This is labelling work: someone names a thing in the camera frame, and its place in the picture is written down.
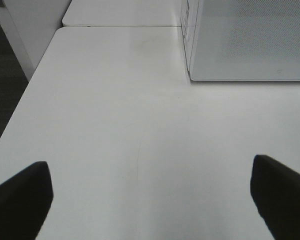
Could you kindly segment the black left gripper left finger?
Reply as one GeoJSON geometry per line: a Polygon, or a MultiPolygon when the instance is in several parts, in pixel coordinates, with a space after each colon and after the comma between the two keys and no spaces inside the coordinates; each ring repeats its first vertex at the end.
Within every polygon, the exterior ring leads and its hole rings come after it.
{"type": "Polygon", "coordinates": [[[34,240],[53,201],[49,166],[35,162],[0,184],[0,240],[34,240]]]}

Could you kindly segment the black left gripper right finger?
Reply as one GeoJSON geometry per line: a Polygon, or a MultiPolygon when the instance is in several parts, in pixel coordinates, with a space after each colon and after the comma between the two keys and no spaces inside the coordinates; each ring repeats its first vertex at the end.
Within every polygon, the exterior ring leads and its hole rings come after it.
{"type": "Polygon", "coordinates": [[[267,155],[253,159],[250,194],[276,240],[300,240],[300,174],[267,155]]]}

